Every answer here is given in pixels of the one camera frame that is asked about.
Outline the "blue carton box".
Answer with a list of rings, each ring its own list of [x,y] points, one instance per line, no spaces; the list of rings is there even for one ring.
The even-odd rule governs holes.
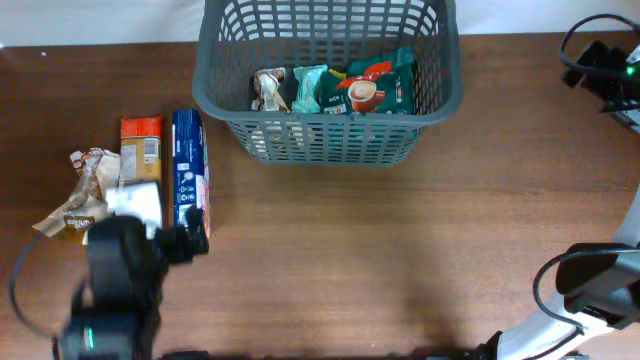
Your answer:
[[[210,173],[206,131],[196,109],[172,114],[174,224],[187,225],[186,212],[195,205],[202,211],[204,231],[210,236]]]

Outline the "orange pasta packet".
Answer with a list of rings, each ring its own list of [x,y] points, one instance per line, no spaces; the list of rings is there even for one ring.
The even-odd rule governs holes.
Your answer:
[[[162,182],[163,117],[123,117],[120,122],[119,186]]]

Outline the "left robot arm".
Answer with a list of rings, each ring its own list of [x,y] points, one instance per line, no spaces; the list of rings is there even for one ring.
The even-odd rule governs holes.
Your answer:
[[[109,216],[88,229],[88,280],[58,344],[64,359],[151,359],[169,267],[209,251],[204,212],[189,205],[184,225],[163,229],[154,181],[111,188],[105,200]]]

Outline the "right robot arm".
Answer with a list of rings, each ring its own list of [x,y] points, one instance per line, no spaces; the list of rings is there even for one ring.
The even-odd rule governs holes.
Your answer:
[[[562,76],[603,100],[603,112],[639,131],[639,53],[590,43]],[[496,332],[465,359],[575,359],[586,341],[639,320],[639,203],[610,243],[578,243],[545,263],[532,293],[537,310]]]

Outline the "light blue wipes packet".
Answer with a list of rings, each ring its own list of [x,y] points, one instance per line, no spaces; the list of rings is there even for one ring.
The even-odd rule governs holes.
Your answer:
[[[315,114],[320,112],[316,89],[322,75],[327,71],[328,66],[326,64],[302,66],[293,69],[294,77],[298,81],[296,99],[291,106],[291,110],[294,113]]]

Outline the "green coffee bag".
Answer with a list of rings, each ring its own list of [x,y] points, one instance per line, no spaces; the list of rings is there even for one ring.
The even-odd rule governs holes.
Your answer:
[[[409,47],[352,62],[346,73],[329,69],[316,86],[321,114],[413,115],[415,59]]]

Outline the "grey plastic basket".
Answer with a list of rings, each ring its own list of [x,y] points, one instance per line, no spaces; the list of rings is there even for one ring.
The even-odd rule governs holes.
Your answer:
[[[402,48],[414,58],[407,114],[256,108],[253,78],[259,70],[283,69],[279,93],[292,102],[297,67],[325,65],[352,73],[356,63],[393,58]],[[227,123],[262,162],[394,165],[462,101],[455,2],[209,1],[192,93],[205,113]]]

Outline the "beige brown snack wrapper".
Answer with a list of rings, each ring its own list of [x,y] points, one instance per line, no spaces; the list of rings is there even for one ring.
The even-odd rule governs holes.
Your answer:
[[[261,69],[255,72],[253,77],[253,88],[256,93],[256,99],[251,102],[251,110],[259,112],[285,112],[290,110],[286,102],[279,93],[279,87],[286,78],[286,68],[277,67],[269,69]],[[266,122],[267,133],[277,134],[281,136],[281,125],[279,121]],[[266,139],[265,132],[256,128],[251,135],[251,139],[255,144],[256,150],[265,153]]]

